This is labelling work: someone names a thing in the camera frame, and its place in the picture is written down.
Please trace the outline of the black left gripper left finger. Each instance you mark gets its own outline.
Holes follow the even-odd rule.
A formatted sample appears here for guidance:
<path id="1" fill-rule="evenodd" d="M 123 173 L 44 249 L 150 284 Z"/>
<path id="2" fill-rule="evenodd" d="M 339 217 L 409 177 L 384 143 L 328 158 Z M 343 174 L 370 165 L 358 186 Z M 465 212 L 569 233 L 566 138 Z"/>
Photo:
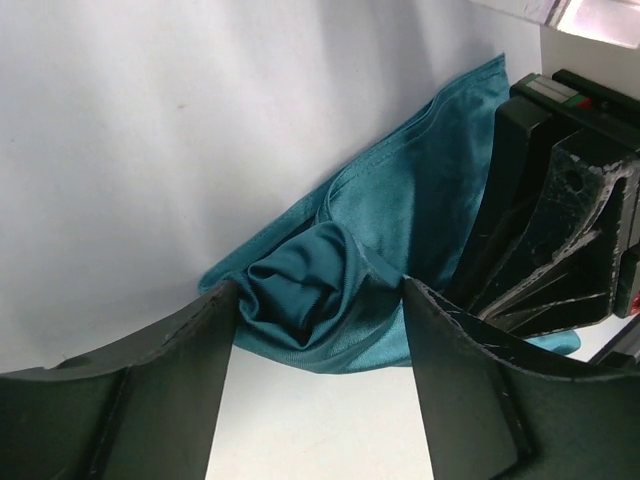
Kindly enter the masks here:
<path id="1" fill-rule="evenodd" d="M 1 377 L 5 479 L 202 479 L 238 320 L 237 286 L 50 368 Z"/>

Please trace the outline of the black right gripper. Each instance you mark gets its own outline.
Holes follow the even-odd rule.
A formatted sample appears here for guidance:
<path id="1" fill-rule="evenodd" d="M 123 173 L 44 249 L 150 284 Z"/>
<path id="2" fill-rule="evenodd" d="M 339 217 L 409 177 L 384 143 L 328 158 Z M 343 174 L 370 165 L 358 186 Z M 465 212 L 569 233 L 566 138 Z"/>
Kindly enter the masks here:
<path id="1" fill-rule="evenodd" d="M 635 99 L 567 70 L 512 87 L 495 114 L 487 182 L 449 299 L 520 337 L 624 317 L 593 360 L 638 363 Z"/>

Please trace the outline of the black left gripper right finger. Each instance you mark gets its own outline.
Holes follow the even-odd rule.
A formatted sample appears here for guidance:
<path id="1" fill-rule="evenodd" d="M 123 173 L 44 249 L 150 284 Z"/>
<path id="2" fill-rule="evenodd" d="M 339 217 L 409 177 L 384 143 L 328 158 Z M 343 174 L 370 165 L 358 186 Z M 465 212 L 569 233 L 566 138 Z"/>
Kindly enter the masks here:
<path id="1" fill-rule="evenodd" d="M 437 479 L 635 479 L 639 373 L 541 349 L 404 284 Z"/>

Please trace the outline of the teal satin napkin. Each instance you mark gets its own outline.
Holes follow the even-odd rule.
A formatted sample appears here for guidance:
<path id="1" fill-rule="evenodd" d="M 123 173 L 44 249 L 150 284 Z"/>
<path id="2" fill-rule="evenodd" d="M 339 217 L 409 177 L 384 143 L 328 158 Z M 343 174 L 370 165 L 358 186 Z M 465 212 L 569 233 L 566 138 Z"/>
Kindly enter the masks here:
<path id="1" fill-rule="evenodd" d="M 235 344 L 318 374 L 409 366 L 402 283 L 449 284 L 508 96 L 503 56 L 451 81 L 209 269 L 200 293 L 238 284 Z"/>

